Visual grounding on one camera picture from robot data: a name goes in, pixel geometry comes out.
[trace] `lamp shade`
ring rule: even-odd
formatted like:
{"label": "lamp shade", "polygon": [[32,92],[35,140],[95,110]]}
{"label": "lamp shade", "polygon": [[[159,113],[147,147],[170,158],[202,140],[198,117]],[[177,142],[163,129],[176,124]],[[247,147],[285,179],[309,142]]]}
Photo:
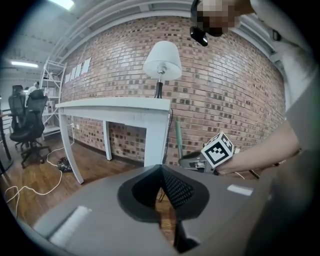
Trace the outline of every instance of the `lamp shade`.
{"label": "lamp shade", "polygon": [[158,79],[159,71],[164,71],[163,80],[175,80],[182,75],[182,66],[177,46],[173,42],[157,42],[146,58],[143,71],[150,77]]}

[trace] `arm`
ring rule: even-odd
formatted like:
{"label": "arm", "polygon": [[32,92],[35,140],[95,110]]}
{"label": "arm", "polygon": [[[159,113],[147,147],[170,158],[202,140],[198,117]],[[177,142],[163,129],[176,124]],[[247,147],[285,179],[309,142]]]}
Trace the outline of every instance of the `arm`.
{"label": "arm", "polygon": [[248,171],[279,163],[299,150],[299,142],[289,122],[284,123],[262,143],[251,147],[219,166],[220,174]]}

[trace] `white label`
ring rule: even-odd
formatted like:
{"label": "white label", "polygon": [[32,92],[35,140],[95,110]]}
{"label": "white label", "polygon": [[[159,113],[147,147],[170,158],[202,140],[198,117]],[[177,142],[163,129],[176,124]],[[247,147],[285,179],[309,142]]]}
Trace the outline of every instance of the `white label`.
{"label": "white label", "polygon": [[245,187],[245,186],[237,186],[233,184],[228,186],[227,190],[237,194],[248,196],[248,197],[251,196],[252,192],[254,191],[253,188]]}
{"label": "white label", "polygon": [[82,63],[76,66],[74,78],[77,78],[78,76],[80,76],[81,66],[82,66]]}
{"label": "white label", "polygon": [[91,211],[85,206],[78,206],[71,216],[54,232],[49,241],[63,248]]}

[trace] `ceiling light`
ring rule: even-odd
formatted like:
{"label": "ceiling light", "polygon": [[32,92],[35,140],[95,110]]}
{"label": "ceiling light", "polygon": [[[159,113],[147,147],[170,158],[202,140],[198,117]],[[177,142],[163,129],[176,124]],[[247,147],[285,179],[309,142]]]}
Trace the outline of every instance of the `ceiling light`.
{"label": "ceiling light", "polygon": [[75,3],[71,0],[49,0],[67,10],[69,10]]}
{"label": "ceiling light", "polygon": [[38,68],[37,64],[27,63],[27,62],[20,62],[20,61],[11,61],[12,65],[15,66],[24,66],[24,67],[31,67],[31,68]]}

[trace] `table leg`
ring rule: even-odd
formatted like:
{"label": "table leg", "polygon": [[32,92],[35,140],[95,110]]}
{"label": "table leg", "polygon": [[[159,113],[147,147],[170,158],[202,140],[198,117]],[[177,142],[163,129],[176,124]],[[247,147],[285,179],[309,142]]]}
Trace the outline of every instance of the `table leg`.
{"label": "table leg", "polygon": [[67,116],[59,113],[59,119],[60,119],[60,132],[61,132],[61,137],[62,137],[66,158],[69,160],[69,164],[72,168],[72,171],[74,173],[76,180],[81,184],[84,182],[84,179],[82,178],[81,173],[79,172],[78,166],[74,158],[74,154],[72,153],[72,150],[71,150],[71,145],[70,145],[69,135],[68,135]]}
{"label": "table leg", "polygon": [[4,166],[2,165],[1,159],[0,159],[0,171],[1,171],[0,174],[3,174],[6,171]]}
{"label": "table leg", "polygon": [[2,117],[0,117],[0,133],[1,133],[1,139],[2,139],[2,143],[4,146],[4,150],[6,153],[6,156],[8,157],[9,161],[11,161],[11,155],[7,146],[7,142],[6,142],[6,136],[5,136],[5,132],[4,132],[4,126],[3,126],[3,120]]}
{"label": "table leg", "polygon": [[103,121],[103,136],[104,136],[104,146],[105,146],[105,153],[106,159],[109,161],[112,159],[111,155],[111,147],[110,147],[110,135],[109,135],[109,122]]}
{"label": "table leg", "polygon": [[145,136],[144,166],[161,165],[167,142],[169,117],[161,116],[148,123]]}

